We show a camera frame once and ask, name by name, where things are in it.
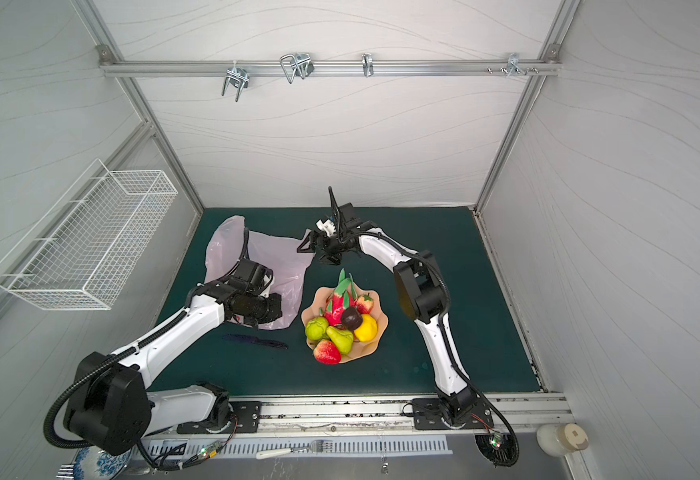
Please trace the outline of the pink plastic bag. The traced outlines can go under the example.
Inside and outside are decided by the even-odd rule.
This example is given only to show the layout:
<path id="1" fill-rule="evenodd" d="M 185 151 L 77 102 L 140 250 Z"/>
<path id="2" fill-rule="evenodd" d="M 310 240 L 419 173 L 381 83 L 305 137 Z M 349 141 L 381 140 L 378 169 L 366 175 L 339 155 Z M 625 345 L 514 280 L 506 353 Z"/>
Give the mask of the pink plastic bag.
<path id="1" fill-rule="evenodd" d="M 206 249 L 205 281 L 215 280 L 227 273 L 239 259 L 243 243 L 245 218 L 235 215 L 226 219 L 214 232 Z M 298 253 L 302 239 L 271 236 L 256 231 L 249 233 L 250 258 L 273 270 L 271 294 L 282 297 L 282 316 L 264 323 L 260 329 L 282 330 L 295 320 L 302 302 L 306 270 L 314 253 Z"/>

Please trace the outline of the dark purple plum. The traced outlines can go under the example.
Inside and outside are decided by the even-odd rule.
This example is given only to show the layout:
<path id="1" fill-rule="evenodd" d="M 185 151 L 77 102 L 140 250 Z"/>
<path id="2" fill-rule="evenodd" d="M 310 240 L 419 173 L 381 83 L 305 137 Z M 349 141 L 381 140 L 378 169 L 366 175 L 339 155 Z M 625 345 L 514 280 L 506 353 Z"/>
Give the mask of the dark purple plum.
<path id="1" fill-rule="evenodd" d="M 355 306 L 350 306 L 343 311 L 341 324 L 346 330 L 355 331 L 363 324 L 363 314 Z"/>

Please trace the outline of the green pear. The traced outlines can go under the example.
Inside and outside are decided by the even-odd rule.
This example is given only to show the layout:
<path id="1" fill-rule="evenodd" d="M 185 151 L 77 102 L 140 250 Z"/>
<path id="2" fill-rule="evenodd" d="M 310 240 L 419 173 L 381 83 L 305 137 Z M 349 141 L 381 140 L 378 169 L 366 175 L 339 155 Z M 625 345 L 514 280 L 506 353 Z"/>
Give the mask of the green pear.
<path id="1" fill-rule="evenodd" d="M 348 355 L 352 351 L 355 343 L 355 336 L 351 330 L 329 326 L 326 330 L 326 335 L 342 355 Z"/>

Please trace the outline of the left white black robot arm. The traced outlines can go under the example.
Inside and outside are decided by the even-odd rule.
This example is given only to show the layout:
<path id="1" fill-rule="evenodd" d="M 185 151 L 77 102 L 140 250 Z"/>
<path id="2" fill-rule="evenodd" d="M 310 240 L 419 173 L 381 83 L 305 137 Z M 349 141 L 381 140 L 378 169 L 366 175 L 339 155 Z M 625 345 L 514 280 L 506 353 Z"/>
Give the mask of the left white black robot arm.
<path id="1" fill-rule="evenodd" d="M 224 388 L 208 382 L 158 392 L 149 388 L 186 349 L 220 325 L 257 329 L 280 318 L 282 300 L 270 290 L 273 280 L 272 269 L 253 261 L 244 243 L 233 267 L 194 287 L 170 318 L 111 354 L 85 357 L 73 384 L 46 415 L 46 441 L 60 449 L 97 446 L 116 456 L 174 426 L 227 428 L 233 412 Z"/>

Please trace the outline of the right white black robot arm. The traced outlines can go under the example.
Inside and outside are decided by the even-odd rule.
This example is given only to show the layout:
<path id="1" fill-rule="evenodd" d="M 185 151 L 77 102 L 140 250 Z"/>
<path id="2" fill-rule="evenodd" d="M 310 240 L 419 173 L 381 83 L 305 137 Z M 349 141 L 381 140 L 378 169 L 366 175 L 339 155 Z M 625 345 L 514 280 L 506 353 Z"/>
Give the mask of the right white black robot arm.
<path id="1" fill-rule="evenodd" d="M 517 434 L 505 415 L 471 381 L 459 358 L 451 333 L 451 295 L 434 256 L 409 249 L 389 237 L 376 223 L 364 221 L 350 203 L 331 200 L 331 214 L 298 247 L 300 253 L 318 253 L 324 263 L 338 265 L 348 252 L 363 253 L 392 272 L 396 291 L 407 317 L 414 321 L 434 368 L 438 398 L 436 409 L 445 427 L 459 429 L 477 420 L 487 439 L 481 453 L 496 467 L 512 467 L 520 458 Z"/>

